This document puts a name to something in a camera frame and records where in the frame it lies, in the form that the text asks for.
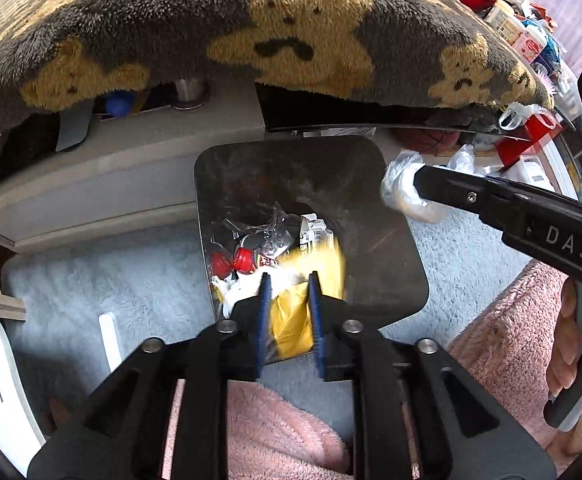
trash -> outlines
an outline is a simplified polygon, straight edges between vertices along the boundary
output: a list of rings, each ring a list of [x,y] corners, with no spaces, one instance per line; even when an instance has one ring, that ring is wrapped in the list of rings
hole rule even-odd
[[[315,213],[302,215],[300,224],[300,251],[305,256],[314,250],[333,249],[333,231]]]
[[[308,285],[302,282],[291,286],[271,302],[271,335],[283,359],[304,354],[313,346],[311,313],[306,301]]]
[[[269,258],[277,258],[294,242],[294,237],[288,230],[288,225],[297,215],[288,215],[277,202],[273,206],[273,218],[269,224],[251,226],[239,221],[225,218],[223,225],[233,232],[233,239],[238,240],[246,235],[262,235],[264,242],[259,247],[259,253]]]
[[[503,130],[515,130],[517,127],[525,124],[529,118],[535,117],[545,128],[553,130],[558,126],[554,115],[540,105],[521,105],[520,103],[511,103],[504,113],[500,116],[498,123]]]
[[[213,271],[213,275],[221,280],[229,276],[233,270],[231,254],[222,245],[215,242],[213,243],[213,252],[211,253],[211,270]]]
[[[474,160],[474,147],[465,144],[454,153],[446,167],[459,173],[477,174]],[[437,202],[423,200],[418,195],[413,179],[416,171],[423,166],[420,153],[403,150],[386,168],[380,184],[380,196],[390,208],[414,220],[436,224],[445,219],[448,208]]]
[[[265,272],[271,277],[271,298],[276,298],[283,290],[287,290],[290,286],[304,281],[295,272],[290,272],[288,269],[281,269],[279,267],[259,267],[251,274],[239,274],[239,278],[233,280],[228,290],[223,293],[223,316],[226,318],[231,317],[233,307],[238,301],[258,295],[262,275]]]
[[[316,214],[287,214],[277,203],[269,224],[250,226],[225,219],[223,225],[237,241],[232,258],[219,244],[213,245],[210,258],[211,283],[223,316],[230,317],[236,303],[257,295],[266,272],[271,277],[271,339],[261,344],[270,358],[308,352],[313,346],[309,275],[318,272],[324,294],[339,299],[344,294],[344,257],[334,233]]]
[[[233,269],[242,274],[251,274],[259,267],[277,267],[277,261],[244,247],[236,248]]]

pink fluffy rug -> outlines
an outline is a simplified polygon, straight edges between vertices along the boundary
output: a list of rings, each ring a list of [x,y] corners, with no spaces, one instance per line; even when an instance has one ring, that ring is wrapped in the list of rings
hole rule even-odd
[[[542,415],[545,373],[566,276],[532,260],[449,346],[449,353],[538,441],[556,437]]]
[[[171,408],[162,478],[171,476],[173,446],[184,381]],[[231,381],[227,392],[230,480],[351,480],[349,454],[340,437],[257,383]]]
[[[450,345],[449,351],[553,457],[561,472],[575,456],[547,426],[545,371],[565,275],[530,262]],[[162,477],[171,473],[184,381],[173,403]],[[347,450],[326,424],[253,383],[229,383],[229,479],[345,480]]]

yellow bag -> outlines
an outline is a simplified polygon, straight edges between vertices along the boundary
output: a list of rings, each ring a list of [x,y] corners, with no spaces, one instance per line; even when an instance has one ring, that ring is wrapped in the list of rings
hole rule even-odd
[[[271,332],[277,354],[286,359],[308,352],[313,346],[311,316],[306,303],[309,284],[287,288],[271,302]]]
[[[314,251],[307,256],[302,256],[300,249],[296,249],[281,261],[281,266],[292,269],[307,280],[317,270],[322,293],[339,300],[343,298],[344,256],[337,241],[334,250]],[[271,301],[269,326],[277,353],[282,358],[304,354],[313,346],[311,313],[306,301],[308,286],[304,282],[287,288]]]

human hand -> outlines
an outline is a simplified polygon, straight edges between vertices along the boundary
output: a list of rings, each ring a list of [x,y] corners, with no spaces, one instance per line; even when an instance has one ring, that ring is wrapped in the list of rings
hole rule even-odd
[[[575,320],[577,293],[572,278],[564,282],[561,299],[562,308],[554,331],[554,347],[546,370],[546,384],[554,396],[574,384],[578,354],[582,347],[582,332]]]
[[[546,448],[546,452],[554,460],[558,474],[562,474],[582,452],[582,415],[578,419],[575,428],[568,433],[558,433],[556,435],[555,439]]]

gray fluffy carpet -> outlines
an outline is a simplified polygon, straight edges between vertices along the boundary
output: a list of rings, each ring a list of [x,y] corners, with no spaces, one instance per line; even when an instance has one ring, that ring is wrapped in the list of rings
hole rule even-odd
[[[447,345],[529,260],[464,212],[411,229],[431,293],[421,312],[383,330],[393,339]],[[74,410],[108,374],[100,314],[114,314],[122,355],[148,336],[175,342],[213,322],[196,222],[16,256],[2,279],[27,306],[26,322],[6,325],[36,416],[50,398]],[[351,385],[322,383],[312,355],[266,367],[261,382],[352,436]]]

